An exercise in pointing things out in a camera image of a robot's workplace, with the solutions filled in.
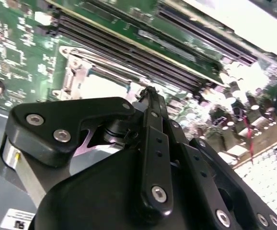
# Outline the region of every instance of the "green circuit board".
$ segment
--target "green circuit board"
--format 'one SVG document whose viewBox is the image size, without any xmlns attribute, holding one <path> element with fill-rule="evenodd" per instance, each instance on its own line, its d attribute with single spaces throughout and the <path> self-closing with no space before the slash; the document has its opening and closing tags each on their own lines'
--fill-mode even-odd
<svg viewBox="0 0 277 230">
<path fill-rule="evenodd" d="M 148 50 L 150 53 L 168 59 L 197 76 L 222 83 L 219 77 L 221 70 L 219 60 L 222 54 L 174 25 L 156 17 L 158 0 L 140 2 L 124 0 L 115 1 L 114 4 L 110 4 L 110 1 L 93 1 L 104 6 L 107 4 L 114 7 L 118 10 L 116 14 L 103 11 L 97 5 L 91 4 L 90 1 L 75 0 L 71 4 L 65 0 L 48 0 L 48 2 L 88 24 L 108 31 L 122 40 Z M 149 33 L 148 29 L 152 29 L 153 34 Z M 186 54 L 160 39 L 156 31 L 164 32 L 184 45 L 183 47 L 187 49 Z"/>
<path fill-rule="evenodd" d="M 73 0 L 70 3 L 67 0 L 0 0 L 0 35 L 3 37 L 0 39 L 0 80 L 6 88 L 0 95 L 2 109 L 10 110 L 21 103 L 57 100 L 52 96 L 52 91 L 63 87 L 68 61 L 59 52 L 59 47 L 83 47 L 61 35 L 50 37 L 36 32 L 40 25 L 35 19 L 36 12 L 49 13 L 39 7 L 38 3 L 42 1 L 52 3 L 67 14 L 165 59 L 199 78 L 223 85 L 219 77 L 222 68 L 219 61 L 223 54 L 158 17 L 158 6 L 166 1 Z M 124 16 L 135 19 L 140 26 L 118 18 L 116 14 L 99 11 L 100 8 L 91 5 L 91 2 L 108 5 Z M 150 28 L 155 34 L 148 33 Z M 180 46 L 161 40 L 157 31 Z"/>
<path fill-rule="evenodd" d="M 65 74 L 67 60 L 60 58 L 57 64 L 58 46 L 77 45 L 70 40 L 35 34 L 36 6 L 30 3 L 25 7 L 23 12 L 23 3 L 0 1 L 0 33 L 4 36 L 0 42 L 0 80 L 6 87 L 0 95 L 0 108 L 5 110 L 21 103 L 47 100 L 48 89 L 61 87 Z"/>
</svg>

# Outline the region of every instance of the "black memory slot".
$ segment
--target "black memory slot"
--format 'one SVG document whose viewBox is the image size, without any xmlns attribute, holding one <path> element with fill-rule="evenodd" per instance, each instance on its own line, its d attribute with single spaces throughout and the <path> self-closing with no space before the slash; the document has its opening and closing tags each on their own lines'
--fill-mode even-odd
<svg viewBox="0 0 277 230">
<path fill-rule="evenodd" d="M 85 6 L 84 8 L 86 10 L 88 10 L 89 12 L 92 12 L 92 13 L 94 13 L 94 14 L 96 14 L 96 15 L 104 18 L 104 19 L 106 19 L 109 22 L 112 22 L 115 19 L 117 19 L 114 15 L 112 15 L 112 14 L 110 14 L 110 13 L 100 9 L 99 7 L 94 6 L 93 4 L 90 4 L 88 2 L 85 3 L 84 6 Z"/>
<path fill-rule="evenodd" d="M 94 71 L 94 72 L 100 74 L 100 77 L 112 80 L 112 81 L 114 81 L 115 83 L 117 83 L 119 85 L 129 86 L 129 84 L 130 84 L 129 81 L 125 81 L 123 79 L 119 79 L 116 76 L 114 76 L 113 74 L 105 72 L 102 69 L 99 69 L 97 67 L 92 67 L 91 71 Z"/>
<path fill-rule="evenodd" d="M 99 54 L 103 54 L 110 58 L 117 59 L 118 61 L 120 61 L 123 64 L 127 63 L 130 66 L 133 66 L 134 68 L 139 69 L 140 71 L 142 71 L 142 73 L 146 74 L 146 77 L 150 77 L 152 79 L 164 80 L 167 83 L 174 84 L 176 86 L 179 86 L 181 89 L 188 90 L 190 92 L 192 92 L 194 89 L 196 89 L 196 87 L 191 85 L 191 82 L 183 83 L 183 82 L 180 82 L 178 79 L 175 79 L 174 77 L 171 77 L 169 75 L 160 76 L 159 73 L 155 72 L 155 70 L 147 67 L 144 64 L 137 63 L 135 61 L 127 61 L 127 60 L 125 60 L 123 55 L 112 52 L 112 50 L 110 48 L 104 47 L 102 44 L 92 41 L 91 39 L 88 39 L 88 38 L 82 36 L 81 34 L 78 34 L 76 31 L 74 31 L 70 28 L 66 28 L 66 27 L 64 28 L 62 26 L 62 27 L 60 27 L 59 32 L 63 36 L 68 37 L 68 38 L 72 39 L 73 41 L 76 41 L 84 46 L 87 46 L 92 51 L 96 51 Z"/>
<path fill-rule="evenodd" d="M 70 18 L 69 16 L 63 15 L 60 18 L 60 23 L 63 25 L 67 24 L 67 26 L 70 26 L 71 24 L 76 25 L 77 27 L 80 27 L 82 29 L 82 33 L 85 33 L 85 31 L 89 32 L 88 34 L 86 34 L 86 36 L 94 36 L 95 40 L 102 39 L 102 42 L 104 44 L 112 43 L 114 45 L 113 47 L 117 47 L 118 52 L 123 51 L 123 53 L 128 57 L 130 56 L 132 58 L 144 59 L 146 60 L 146 64 L 153 63 L 154 65 L 157 65 L 157 67 L 160 69 L 168 69 L 168 71 L 171 72 L 171 74 L 180 76 L 180 80 L 184 80 L 185 82 L 187 82 L 188 79 L 191 79 L 194 82 L 200 81 L 194 74 L 191 74 L 184 69 L 177 68 L 175 65 L 169 63 L 166 60 L 163 60 L 162 58 L 159 58 L 155 55 L 151 55 L 146 51 L 142 51 L 138 49 L 136 46 L 130 45 L 129 43 L 121 39 L 118 39 L 111 34 L 105 33 L 100 29 L 85 24 L 78 19 Z"/>
<path fill-rule="evenodd" d="M 184 83 L 191 83 L 193 86 L 200 86 L 199 82 L 204 81 L 204 79 L 191 75 L 191 73 L 186 72 L 186 70 L 178 68 L 177 66 L 147 52 L 144 53 L 144 51 L 139 50 L 135 46 L 131 46 L 130 44 L 90 25 L 82 23 L 79 20 L 63 16 L 61 17 L 60 24 L 66 28 L 75 30 L 78 34 L 82 34 L 89 40 L 94 40 L 98 44 L 105 45 L 108 47 L 107 51 L 109 53 L 118 55 L 118 57 L 122 58 L 126 63 L 131 62 L 132 59 L 136 60 L 137 63 L 142 63 L 140 69 L 143 66 L 147 67 L 146 64 L 149 64 L 151 67 L 150 70 L 153 70 L 154 74 L 160 76 L 170 74 Z"/>
<path fill-rule="evenodd" d="M 247 66 L 251 66 L 257 61 L 257 57 L 252 55 L 248 50 L 230 41 L 224 36 L 217 34 L 213 30 L 204 27 L 199 22 L 191 21 L 187 15 L 164 5 L 161 5 L 158 9 L 159 18 L 210 44 L 223 54 Z"/>
</svg>

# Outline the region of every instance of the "ram slot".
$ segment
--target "ram slot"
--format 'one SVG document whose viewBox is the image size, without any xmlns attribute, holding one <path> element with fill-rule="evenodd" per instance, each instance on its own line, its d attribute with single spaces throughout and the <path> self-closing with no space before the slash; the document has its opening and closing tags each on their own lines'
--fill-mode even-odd
<svg viewBox="0 0 277 230">
<path fill-rule="evenodd" d="M 161 4 L 158 7 L 157 15 L 162 20 L 177 26 L 193 37 L 211 45 L 235 61 L 239 61 L 247 66 L 251 66 L 257 61 L 257 57 L 251 54 L 248 50 L 233 43 L 224 36 L 217 34 L 199 22 L 191 21 L 187 15 L 182 14 L 181 12 L 171 7 Z"/>
<path fill-rule="evenodd" d="M 142 70 L 147 77 L 162 79 L 189 91 L 207 82 L 206 79 L 198 78 L 182 68 L 68 15 L 60 18 L 58 30 L 61 35 L 98 51 L 100 55 L 109 56 L 122 64 Z"/>
</svg>

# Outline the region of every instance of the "hex bolt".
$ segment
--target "hex bolt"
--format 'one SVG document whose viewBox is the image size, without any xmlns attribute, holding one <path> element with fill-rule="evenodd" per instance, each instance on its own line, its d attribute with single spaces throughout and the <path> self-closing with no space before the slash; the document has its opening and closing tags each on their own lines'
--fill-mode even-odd
<svg viewBox="0 0 277 230">
<path fill-rule="evenodd" d="M 153 115 L 154 117 L 158 117 L 158 115 L 155 112 L 151 112 L 151 115 Z"/>
<path fill-rule="evenodd" d="M 265 227 L 268 226 L 268 222 L 264 216 L 262 216 L 260 213 L 258 213 L 257 217 L 258 217 L 258 220 L 261 222 L 261 224 L 263 224 Z"/>
<path fill-rule="evenodd" d="M 230 225 L 231 225 L 230 219 L 224 211 L 222 211 L 220 209 L 216 210 L 216 216 L 222 225 L 224 225 L 226 228 L 230 227 Z"/>
<path fill-rule="evenodd" d="M 275 224 L 277 226 L 277 218 L 274 217 L 273 215 L 269 215 L 269 217 L 271 218 L 273 224 Z"/>
<path fill-rule="evenodd" d="M 166 192 L 159 186 L 154 186 L 151 189 L 152 195 L 159 203 L 164 203 L 167 199 Z"/>
<path fill-rule="evenodd" d="M 126 103 L 123 103 L 123 107 L 126 108 L 126 109 L 130 109 L 130 106 Z"/>
<path fill-rule="evenodd" d="M 43 117 L 38 114 L 29 114 L 25 119 L 29 124 L 33 126 L 40 126 L 44 123 Z"/>
<path fill-rule="evenodd" d="M 173 126 L 175 127 L 175 128 L 178 128 L 179 127 L 179 125 L 178 125 L 178 123 L 177 122 L 172 122 L 172 124 L 173 124 Z"/>
<path fill-rule="evenodd" d="M 71 139 L 71 135 L 68 131 L 63 130 L 63 129 L 58 129 L 53 133 L 53 137 L 55 140 L 59 141 L 59 142 L 69 142 Z"/>
<path fill-rule="evenodd" d="M 202 141 L 202 140 L 200 140 L 200 141 L 198 141 L 199 142 L 199 144 L 202 146 L 202 147 L 205 147 L 206 146 L 206 144 Z"/>
</svg>

